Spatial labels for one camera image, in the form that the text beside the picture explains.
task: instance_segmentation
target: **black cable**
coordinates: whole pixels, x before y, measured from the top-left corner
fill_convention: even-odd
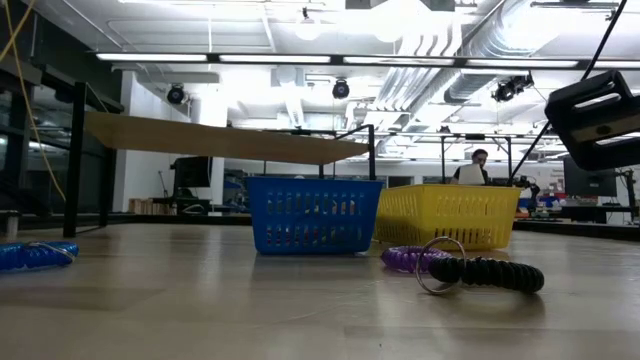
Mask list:
[[[587,77],[589,77],[589,74],[591,74],[591,71],[596,65],[596,62],[598,62],[600,53],[602,52],[602,49],[604,49],[604,46],[607,44],[607,40],[609,40],[609,36],[611,35],[613,28],[616,26],[616,23],[618,22],[618,18],[620,18],[620,15],[622,14],[622,10],[624,10],[624,6],[626,4],[627,4],[627,0],[622,0],[620,2],[620,5],[618,6],[616,13],[611,18],[611,23],[609,24],[609,26],[607,27],[607,30],[602,36],[602,40],[600,40],[600,44],[598,45],[598,48],[596,49],[595,54],[593,54],[593,58],[591,58],[591,62],[589,63],[589,66],[587,66],[587,70],[585,70],[584,74],[582,75],[582,79],[580,79],[580,81],[585,80]],[[516,168],[513,170],[513,173],[509,174],[509,182],[513,181],[513,177],[518,172],[518,170],[520,170],[520,168],[522,167],[522,164],[524,164],[524,162],[527,160],[529,155],[531,155],[531,152],[538,144],[538,141],[540,141],[540,139],[542,138],[542,135],[544,135],[547,132],[547,130],[549,130],[549,126],[551,126],[551,122],[547,121],[544,127],[542,127],[542,130],[540,130],[540,134],[538,134],[535,140],[533,140],[533,143],[531,144],[527,152],[524,154],[522,159],[520,159],[520,162],[518,163],[518,166],[516,166]]]

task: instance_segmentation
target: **fluorescent light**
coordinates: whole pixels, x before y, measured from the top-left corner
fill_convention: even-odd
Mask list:
[[[640,60],[632,61],[598,61],[596,69],[640,69]]]
[[[228,63],[328,64],[331,62],[331,57],[318,55],[220,55],[220,61]]]
[[[574,60],[550,60],[550,59],[469,59],[467,66],[479,68],[518,68],[518,69],[544,69],[544,68],[573,68],[578,65]]]
[[[526,70],[504,70],[504,69],[461,69],[464,75],[505,75],[505,76],[526,76]]]
[[[305,74],[304,80],[307,82],[327,82],[331,83],[335,81],[335,76],[325,74]]]
[[[451,66],[453,59],[438,58],[411,58],[411,57],[383,57],[383,56],[345,56],[345,64],[352,65],[372,65],[372,64],[393,64],[393,65],[430,65]]]
[[[99,53],[98,59],[105,61],[175,61],[175,62],[205,62],[204,54],[136,54],[136,53]]]

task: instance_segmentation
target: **ceiling light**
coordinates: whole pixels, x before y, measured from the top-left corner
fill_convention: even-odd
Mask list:
[[[99,53],[98,59],[104,61],[133,62],[206,62],[204,54],[135,54],[135,53]]]
[[[504,70],[504,69],[461,69],[464,75],[503,75],[503,76],[526,76],[527,70]]]
[[[415,65],[415,66],[451,66],[453,59],[438,58],[412,58],[412,57],[383,57],[383,56],[345,56],[345,64],[351,65],[372,65],[372,64],[392,64],[392,65]]]
[[[551,59],[469,59],[466,63],[469,67],[479,68],[517,68],[517,69],[545,69],[545,68],[573,68],[578,65],[574,60]]]
[[[640,69],[640,60],[634,61],[598,61],[596,69]]]
[[[223,63],[328,64],[330,56],[314,55],[220,55]]]
[[[244,0],[244,1],[220,1],[220,0],[118,0],[122,4],[149,4],[149,5],[215,5],[215,6],[299,6],[295,1],[264,1],[264,0]],[[323,3],[304,3],[309,9],[324,9]]]

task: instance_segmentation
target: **plastic basket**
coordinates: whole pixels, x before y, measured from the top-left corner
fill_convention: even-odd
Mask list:
[[[490,186],[412,185],[380,195],[374,239],[424,245],[438,236],[465,249],[509,246],[520,189]],[[440,249],[455,250],[442,244]]]
[[[248,178],[253,237],[262,254],[366,251],[382,183]]]

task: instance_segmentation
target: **wall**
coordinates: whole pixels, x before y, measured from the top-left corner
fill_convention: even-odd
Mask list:
[[[154,119],[190,122],[189,118],[174,109],[164,99],[141,85],[136,74],[130,71],[122,76],[121,103],[125,115]],[[173,171],[169,166],[180,155],[135,150],[118,150],[114,185],[114,211],[127,211],[130,198],[163,197],[164,185],[173,192]]]

